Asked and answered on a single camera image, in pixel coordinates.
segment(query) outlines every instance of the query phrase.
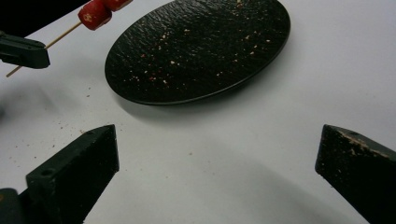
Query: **dark background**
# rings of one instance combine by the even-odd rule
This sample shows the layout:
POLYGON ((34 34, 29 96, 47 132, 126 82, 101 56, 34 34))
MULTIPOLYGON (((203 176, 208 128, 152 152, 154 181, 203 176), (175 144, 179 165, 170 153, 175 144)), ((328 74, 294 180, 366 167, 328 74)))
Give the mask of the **dark background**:
POLYGON ((26 37, 87 2, 89 0, 3 2, 0 7, 0 30, 8 35, 26 37))

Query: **black plate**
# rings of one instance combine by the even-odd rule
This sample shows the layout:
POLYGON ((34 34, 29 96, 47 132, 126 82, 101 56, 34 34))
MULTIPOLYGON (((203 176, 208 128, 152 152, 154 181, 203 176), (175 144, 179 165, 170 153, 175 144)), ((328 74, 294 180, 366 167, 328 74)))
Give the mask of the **black plate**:
POLYGON ((283 49, 290 17, 276 0, 176 0, 117 39, 106 80, 143 105, 187 103, 258 74, 283 49))

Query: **white table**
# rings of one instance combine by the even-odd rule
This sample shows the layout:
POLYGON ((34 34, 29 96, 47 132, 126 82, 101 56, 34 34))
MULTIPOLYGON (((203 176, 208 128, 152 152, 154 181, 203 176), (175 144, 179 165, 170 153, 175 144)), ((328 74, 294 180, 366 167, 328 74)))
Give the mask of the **white table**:
MULTIPOLYGON (((244 88, 196 103, 128 102, 106 56, 133 22, 169 0, 134 0, 97 31, 79 26, 46 69, 0 63, 0 189, 82 132, 115 124, 120 171, 87 224, 367 223, 315 172, 331 124, 396 148, 396 1, 292 1, 280 55, 244 88)), ((29 35, 49 43, 79 9, 29 35)))

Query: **wooden stick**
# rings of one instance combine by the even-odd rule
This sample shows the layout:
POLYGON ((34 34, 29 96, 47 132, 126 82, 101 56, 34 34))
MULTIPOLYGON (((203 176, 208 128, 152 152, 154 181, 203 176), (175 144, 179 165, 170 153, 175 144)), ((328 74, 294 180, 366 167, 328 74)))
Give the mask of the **wooden stick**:
MULTIPOLYGON (((66 35, 68 35, 70 32, 72 32, 74 29, 79 27, 81 25, 81 21, 79 21, 76 25, 72 26, 70 29, 68 29, 66 32, 58 36, 56 39, 52 40, 44 49, 49 49, 52 45, 54 45, 56 42, 58 42, 60 39, 64 38, 66 35)), ((9 72, 6 77, 10 77, 12 74, 16 73, 18 70, 20 70, 22 66, 18 66, 14 68, 11 72, 9 72)))

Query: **red food piece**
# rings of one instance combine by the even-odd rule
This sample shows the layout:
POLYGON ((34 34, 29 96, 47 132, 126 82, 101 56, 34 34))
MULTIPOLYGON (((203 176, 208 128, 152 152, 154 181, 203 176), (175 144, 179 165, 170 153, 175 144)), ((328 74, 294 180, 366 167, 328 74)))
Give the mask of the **red food piece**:
POLYGON ((133 0, 102 0, 103 4, 112 11, 118 11, 130 4, 132 1, 133 0))
POLYGON ((90 30, 96 30, 111 20, 112 12, 102 0, 91 0, 78 13, 78 17, 90 30))

